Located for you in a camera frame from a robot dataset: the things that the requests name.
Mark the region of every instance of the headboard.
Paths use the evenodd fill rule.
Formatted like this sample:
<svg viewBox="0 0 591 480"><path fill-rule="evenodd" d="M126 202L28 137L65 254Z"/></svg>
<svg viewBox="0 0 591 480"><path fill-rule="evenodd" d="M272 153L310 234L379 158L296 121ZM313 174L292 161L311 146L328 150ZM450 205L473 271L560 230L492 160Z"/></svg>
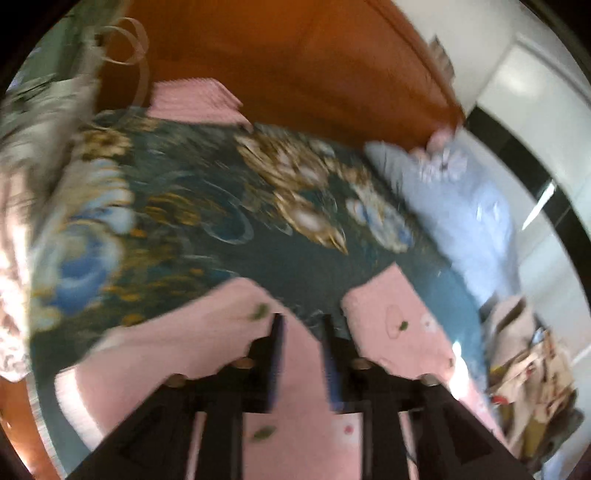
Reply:
<svg viewBox="0 0 591 480"><path fill-rule="evenodd" d="M427 45L390 0L136 0L128 15L150 37L152 81L214 77L252 122L410 149L464 120ZM128 57L125 42L113 38L109 55ZM102 80L100 109L131 103L133 67L108 64Z"/></svg>

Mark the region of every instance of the pink blanket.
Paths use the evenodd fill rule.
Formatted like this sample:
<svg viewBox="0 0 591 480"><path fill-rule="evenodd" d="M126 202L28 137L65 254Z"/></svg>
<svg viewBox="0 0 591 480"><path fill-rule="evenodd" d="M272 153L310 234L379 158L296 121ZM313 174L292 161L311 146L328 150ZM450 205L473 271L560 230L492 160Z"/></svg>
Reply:
<svg viewBox="0 0 591 480"><path fill-rule="evenodd" d="M392 299L400 288L399 283L407 284L407 281L397 267L389 269L388 275L390 272L394 272L398 283L390 286ZM385 275L377 280L387 278ZM362 308L369 299L371 285L353 290L343 305ZM414 305L413 308L421 307L426 312L412 288L410 293L415 297L414 303L405 303L401 308L406 312ZM261 320L249 319L262 303L269 305L269 315ZM353 313L360 312L355 310L357 307L348 306L348 310L357 315ZM330 411L319 342L291 312L245 278L230 280L206 297L158 319L108 332L80 364L56 378L60 407L86 444L94 448L170 374L203 377L244 355L252 340L267 334L275 312L282 313L286 319L283 371L274 411L245 416L245 479L358 480L360 418L357 414L337 416ZM415 333L422 335L415 327L409 322L402 332L407 334L407 339ZM413 363L411 358L401 359L398 354L382 351L378 342L374 352L369 343L374 338L371 330L355 322L354 333L365 355L390 358L398 365ZM423 349L414 351L414 363L431 368L445 358L449 368L446 348L450 347L444 335L436 335L428 348L425 347L423 344ZM421 363L419 357L431 357L434 352L433 359ZM402 370L394 373L404 374ZM413 375L425 372L412 370ZM488 416L481 418L487 424L492 422ZM273 433L269 438L255 440L255 433L262 429ZM193 467L195 454L196 451L190 462Z"/></svg>
<svg viewBox="0 0 591 480"><path fill-rule="evenodd" d="M454 352L460 353L461 346L452 347L397 265L348 292L342 307L361 355L399 377L434 374L505 443L466 363Z"/></svg>

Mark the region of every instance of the bed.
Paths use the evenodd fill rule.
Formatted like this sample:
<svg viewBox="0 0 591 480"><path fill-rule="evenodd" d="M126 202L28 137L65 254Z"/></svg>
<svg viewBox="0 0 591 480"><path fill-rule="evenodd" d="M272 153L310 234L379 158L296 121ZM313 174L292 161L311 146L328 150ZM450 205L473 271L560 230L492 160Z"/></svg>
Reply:
<svg viewBox="0 0 591 480"><path fill-rule="evenodd" d="M95 122L113 127L110 137L84 129L85 166L72 174L80 181L58 186L48 205L66 207L48 210L33 245L38 257L61 259L58 268L33 272L30 351L43 423L64 471L87 449L59 409L56 374L107 329L168 312L233 276L255 280L315 335L321 313L347 335L340 299L396 262L484 385L473 300L359 151L376 139L424 145L438 128L463 121L427 46L394 4L173 0L136 2L128 15L150 37L152 81L216 78L243 102L254 132L159 121L137 110L121 123L138 78L129 67L103 68ZM128 53L111 39L111 57ZM253 137L305 150L322 180L300 188L295 175L278 203L274 182L282 179L243 154ZM106 171L116 188L85 184ZM369 193L361 192L367 185ZM395 210L412 242L397 243L399 226L384 232L360 222L352 200L361 209L377 202ZM299 224L298 207L323 227ZM68 255L59 245L71 247Z"/></svg>

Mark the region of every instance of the screw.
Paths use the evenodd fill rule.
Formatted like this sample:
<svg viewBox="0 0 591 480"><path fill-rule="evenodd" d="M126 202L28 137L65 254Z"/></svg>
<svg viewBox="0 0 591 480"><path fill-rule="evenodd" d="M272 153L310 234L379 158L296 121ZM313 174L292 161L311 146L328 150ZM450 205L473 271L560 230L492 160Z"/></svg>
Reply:
<svg viewBox="0 0 591 480"><path fill-rule="evenodd" d="M356 358L351 362L351 366L354 370L369 370L372 365L365 358Z"/></svg>
<svg viewBox="0 0 591 480"><path fill-rule="evenodd" d="M232 362L232 366L234 368L239 368L240 370L250 370L252 367L255 366L255 361L252 358L243 356L242 358L234 360Z"/></svg>
<svg viewBox="0 0 591 480"><path fill-rule="evenodd" d="M173 374L166 379L164 385L170 388L181 388L187 383L187 377L183 374Z"/></svg>

